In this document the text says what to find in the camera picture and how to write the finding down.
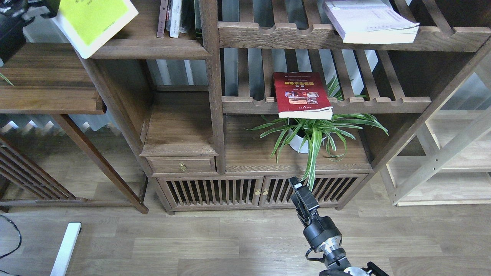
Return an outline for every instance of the bookshelf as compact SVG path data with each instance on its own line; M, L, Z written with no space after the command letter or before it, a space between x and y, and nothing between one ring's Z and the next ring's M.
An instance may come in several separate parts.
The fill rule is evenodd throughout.
M157 193L170 214L292 207L285 181L302 174L304 157L285 148L276 164L269 158L272 141L244 130L261 122L257 115L276 112L272 49L284 49L288 71L298 70L295 49L307 49L312 70L321 75L319 51L330 51L344 91L343 101L333 101L334 112L372 113L389 129L388 137L370 128L356 132L342 162L318 159L317 194L326 195L323 206L338 209L409 143L491 49L486 16L491 4L482 1L415 0L407 6L393 0L402 16L421 22L414 43L393 45L342 43L313 0L302 1L298 11L305 29L289 22L285 1L271 1L274 26L259 26L252 3L242 0L237 22L219 21L227 7L218 2L200 0L201 41L192 33L155 38L160 2L135 0L140 14L92 58L81 59L146 175L157 178ZM236 96L224 94L223 48L238 49ZM265 93L260 96L250 92L248 83L251 48L262 56ZM374 70L366 60L368 49L377 51ZM366 99L354 96L342 50L356 56ZM181 86L158 91L145 59L203 59L208 86L204 92L199 92L203 87Z

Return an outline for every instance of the wooden shelf leg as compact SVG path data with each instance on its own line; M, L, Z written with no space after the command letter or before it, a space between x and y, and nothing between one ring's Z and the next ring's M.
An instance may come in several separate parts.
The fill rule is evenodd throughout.
M51 114L51 117L68 134L77 146L84 151L101 171L116 185L116 187L126 196L126 198L143 214L148 213L148 208L140 198L131 190L116 170L96 149L92 142L83 134L72 119L66 114Z

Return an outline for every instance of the cabinet door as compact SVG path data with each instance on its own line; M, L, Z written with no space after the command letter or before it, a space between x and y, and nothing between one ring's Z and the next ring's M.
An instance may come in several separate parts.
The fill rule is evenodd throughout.
M348 197L366 174L317 175L312 194L320 205L337 206ZM293 189L288 182L292 176L266 176L259 198L262 207L293 207Z
M157 180L175 211L257 207L263 185L262 176Z

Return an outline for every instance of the green leaf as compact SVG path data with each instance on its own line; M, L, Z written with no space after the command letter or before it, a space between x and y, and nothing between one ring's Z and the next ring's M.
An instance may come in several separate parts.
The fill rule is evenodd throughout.
M0 77L4 79L6 82L8 82L11 86L15 86L13 83L11 83L6 76L4 76L2 73L0 73Z

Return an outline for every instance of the brass drawer knob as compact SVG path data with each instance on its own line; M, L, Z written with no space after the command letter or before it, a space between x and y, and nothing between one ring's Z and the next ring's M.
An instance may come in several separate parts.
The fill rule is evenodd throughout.
M179 163L179 169L180 169L180 171L186 171L188 169L188 167L186 167L186 165L184 165L183 162L180 162Z

